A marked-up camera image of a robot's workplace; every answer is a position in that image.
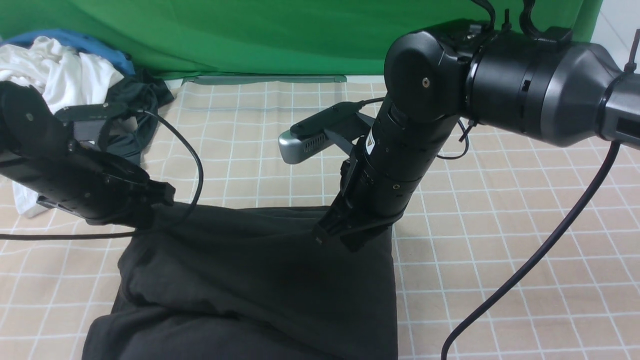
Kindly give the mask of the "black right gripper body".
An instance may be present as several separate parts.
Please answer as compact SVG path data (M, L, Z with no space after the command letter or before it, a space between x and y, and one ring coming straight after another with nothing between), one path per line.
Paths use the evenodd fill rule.
M356 252L400 219L406 193L399 182L379 173L359 155L343 162L340 175L339 192L322 218L350 219L360 232L346 248Z

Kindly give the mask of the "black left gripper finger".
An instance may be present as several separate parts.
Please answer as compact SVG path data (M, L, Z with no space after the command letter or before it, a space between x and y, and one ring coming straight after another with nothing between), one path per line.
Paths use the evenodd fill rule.
M176 189L168 182L149 181L145 185L145 201L151 205L173 207Z

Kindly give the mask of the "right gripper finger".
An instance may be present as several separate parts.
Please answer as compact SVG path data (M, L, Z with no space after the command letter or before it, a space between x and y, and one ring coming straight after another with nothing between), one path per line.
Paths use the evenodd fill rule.
M348 247L348 242L361 230L348 218L322 218L313 227L313 236L321 244L340 242Z

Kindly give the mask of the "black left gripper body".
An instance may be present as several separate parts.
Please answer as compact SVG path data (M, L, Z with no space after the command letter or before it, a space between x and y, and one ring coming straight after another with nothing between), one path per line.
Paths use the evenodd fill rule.
M35 169L39 205L76 215L90 225L148 229L153 224L147 194L150 175L123 157L78 149L57 159L36 159Z

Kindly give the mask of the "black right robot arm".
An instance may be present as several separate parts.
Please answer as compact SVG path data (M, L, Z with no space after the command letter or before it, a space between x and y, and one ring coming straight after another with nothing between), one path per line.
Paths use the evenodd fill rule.
M639 148L639 75L569 29L539 36L456 20L396 39L386 96L315 224L319 242L356 251L402 218L458 120L564 148L590 137Z

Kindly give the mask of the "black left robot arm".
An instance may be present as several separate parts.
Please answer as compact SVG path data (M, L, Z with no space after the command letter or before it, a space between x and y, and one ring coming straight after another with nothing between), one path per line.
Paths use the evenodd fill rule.
M38 194L88 224L148 229L156 209L174 205L175 188L151 180L141 166L76 139L74 121L107 125L125 118L125 104L74 105L53 114L32 86L1 83L1 166L3 177Z

